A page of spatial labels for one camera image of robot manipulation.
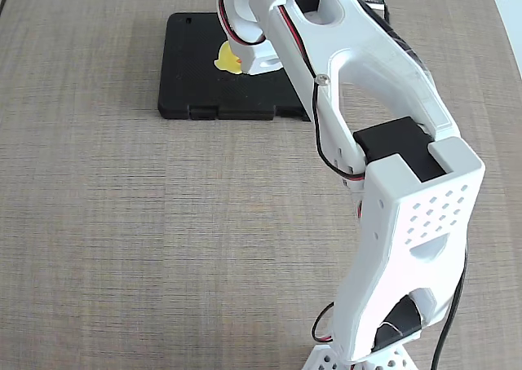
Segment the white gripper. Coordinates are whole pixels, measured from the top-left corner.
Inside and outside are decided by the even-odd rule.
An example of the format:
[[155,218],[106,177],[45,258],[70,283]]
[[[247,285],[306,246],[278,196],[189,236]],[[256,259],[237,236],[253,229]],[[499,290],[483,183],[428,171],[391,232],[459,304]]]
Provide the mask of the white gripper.
[[230,51],[241,57],[248,75],[283,68],[281,56],[281,0],[218,0],[219,21]]

